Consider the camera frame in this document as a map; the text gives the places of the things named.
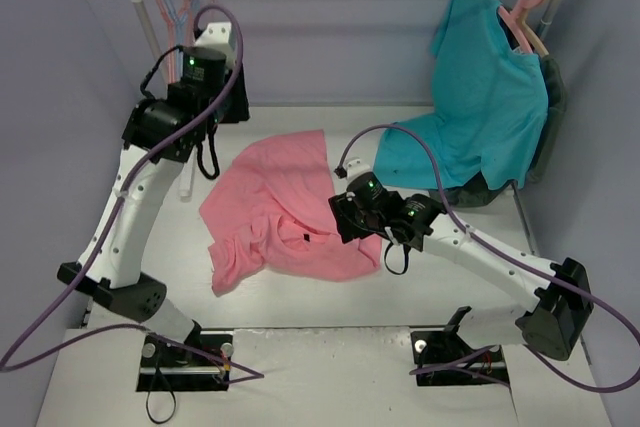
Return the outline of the pink t shirt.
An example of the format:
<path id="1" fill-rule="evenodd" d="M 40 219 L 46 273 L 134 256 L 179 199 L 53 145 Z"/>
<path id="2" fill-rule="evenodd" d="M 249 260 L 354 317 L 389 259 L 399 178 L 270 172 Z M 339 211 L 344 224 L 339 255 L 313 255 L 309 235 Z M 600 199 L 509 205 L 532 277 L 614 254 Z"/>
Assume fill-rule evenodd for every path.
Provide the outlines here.
<path id="1" fill-rule="evenodd" d="M 213 242 L 212 291 L 221 296 L 264 267 L 332 282 L 380 268 L 377 237 L 343 243 L 321 130 L 276 135 L 235 157 L 199 208 Z"/>

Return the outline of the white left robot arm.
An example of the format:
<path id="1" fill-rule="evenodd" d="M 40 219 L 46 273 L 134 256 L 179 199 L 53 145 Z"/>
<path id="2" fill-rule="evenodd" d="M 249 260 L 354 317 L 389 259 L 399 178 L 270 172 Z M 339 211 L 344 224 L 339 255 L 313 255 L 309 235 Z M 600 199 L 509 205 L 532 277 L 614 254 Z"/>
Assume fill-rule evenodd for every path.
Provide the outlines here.
<path id="1" fill-rule="evenodd" d="M 167 297 L 164 283 L 143 273 L 142 258 L 159 210 L 193 150 L 239 104 L 248 109 L 237 50 L 177 47 L 182 74 L 163 98 L 140 84 L 141 101 L 122 135 L 119 170 L 90 245 L 58 279 L 106 310 L 167 338 L 164 355 L 191 365 L 200 353 L 200 325 Z"/>

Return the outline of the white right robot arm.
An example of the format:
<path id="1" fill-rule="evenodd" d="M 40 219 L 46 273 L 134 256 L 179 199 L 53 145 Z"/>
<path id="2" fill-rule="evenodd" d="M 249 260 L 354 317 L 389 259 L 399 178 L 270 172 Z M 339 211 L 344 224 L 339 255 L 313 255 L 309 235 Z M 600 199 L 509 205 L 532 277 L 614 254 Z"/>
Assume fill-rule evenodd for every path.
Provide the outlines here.
<path id="1" fill-rule="evenodd" d="M 426 252 L 465 268 L 522 308 L 514 321 L 521 343 L 554 360 L 570 357 L 593 311 L 580 294 L 590 289 L 580 262 L 531 256 L 495 239 L 480 242 L 472 227 L 458 226 L 442 203 L 389 191 L 368 167 L 339 167 L 336 173 L 347 182 L 345 193 L 329 200 L 342 242 L 377 236 L 405 256 Z"/>

